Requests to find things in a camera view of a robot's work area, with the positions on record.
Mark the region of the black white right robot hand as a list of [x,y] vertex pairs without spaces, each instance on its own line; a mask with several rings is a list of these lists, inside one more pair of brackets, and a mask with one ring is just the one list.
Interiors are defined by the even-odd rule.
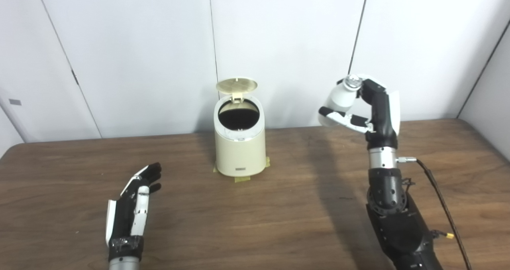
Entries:
[[[349,110],[357,99],[371,107],[368,118]],[[318,111],[321,125],[341,125],[364,134],[367,148],[398,148],[400,97],[369,75],[348,75],[339,80]]]

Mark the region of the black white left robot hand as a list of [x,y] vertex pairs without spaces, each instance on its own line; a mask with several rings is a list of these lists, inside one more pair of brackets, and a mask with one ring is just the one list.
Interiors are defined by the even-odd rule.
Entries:
[[138,270],[144,252],[144,232],[151,194],[161,189],[159,162],[135,173],[120,196],[109,200],[105,241],[110,270]]

